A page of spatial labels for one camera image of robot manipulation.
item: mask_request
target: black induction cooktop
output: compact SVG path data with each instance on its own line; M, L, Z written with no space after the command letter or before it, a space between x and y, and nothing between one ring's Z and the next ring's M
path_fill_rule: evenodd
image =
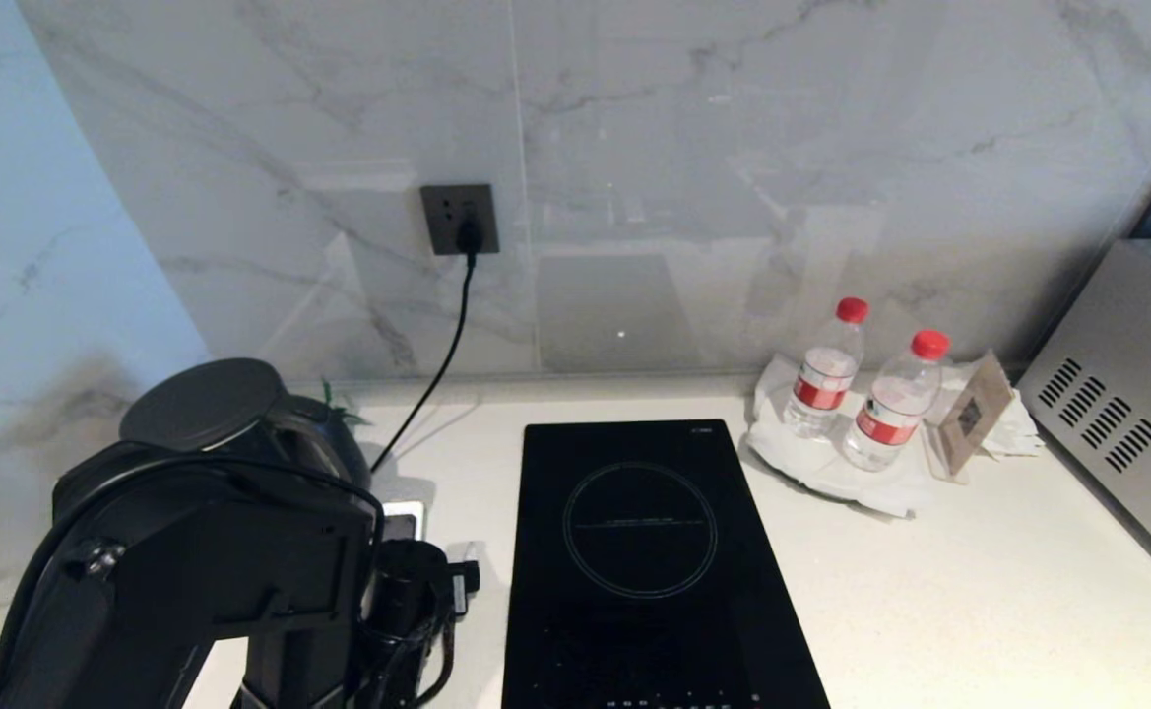
M724 421L527 426L502 706L828 706Z

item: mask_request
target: red bottle cap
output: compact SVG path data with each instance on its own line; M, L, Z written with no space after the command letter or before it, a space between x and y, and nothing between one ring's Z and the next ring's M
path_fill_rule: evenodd
M860 300L859 297L844 297L837 303L837 319L844 323L857 326L863 322L863 318L868 318L868 303Z
M929 359L930 363L944 358L952 341L936 329L923 329L912 338L912 351L917 358Z

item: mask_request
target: air vent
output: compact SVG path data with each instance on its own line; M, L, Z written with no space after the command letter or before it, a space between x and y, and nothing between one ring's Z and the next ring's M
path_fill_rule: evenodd
M1116 441L1105 459L1110 466L1113 466L1114 471L1122 473L1133 466L1136 458L1143 455L1150 445L1151 422L1148 422L1148 419L1139 419L1134 426L1130 426L1130 430L1122 436L1122 440Z
M1083 432L1083 440L1092 449L1099 450L1100 445L1110 440L1114 432L1119 430L1122 421L1130 414L1130 405L1119 396L1110 399L1105 407L1096 413L1096 418Z
M1069 424L1069 427L1077 426L1087 417L1089 410L1100 399L1102 394L1105 394L1105 386L1100 383L1100 380L1097 378L1087 378L1087 381L1083 382L1083 386L1078 387L1078 390L1069 399L1069 403L1066 403L1066 406L1061 409L1061 420Z
M1075 360L1066 358L1065 363L1057 367L1057 373L1053 373L1051 380L1044 384L1043 391L1038 392L1038 399L1047 404L1049 409L1057 406L1058 401L1066 395L1066 390L1073 386L1080 372L1083 372L1083 367L1080 367Z

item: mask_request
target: white countertop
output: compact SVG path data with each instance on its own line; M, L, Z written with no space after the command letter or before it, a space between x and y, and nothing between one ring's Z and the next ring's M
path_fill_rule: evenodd
M419 413L374 487L433 493L427 539L477 540L483 570L432 706L501 706L525 426L718 418L740 443L746 410L714 396ZM360 440L384 443L407 405L364 413ZM1057 459L973 459L970 485L939 481L912 521L814 497L752 453L742 467L834 708L1151 708L1151 557Z

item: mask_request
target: white napkin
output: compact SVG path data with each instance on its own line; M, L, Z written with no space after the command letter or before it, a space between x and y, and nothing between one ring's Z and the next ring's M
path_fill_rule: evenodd
M841 457L841 436L863 404L863 396L854 390L841 402L831 440L799 439L782 418L796 375L799 365L777 354L754 387L755 420L747 443L764 463L815 493L894 517L907 519L930 502L924 436L913 435L899 458L878 473L862 471Z

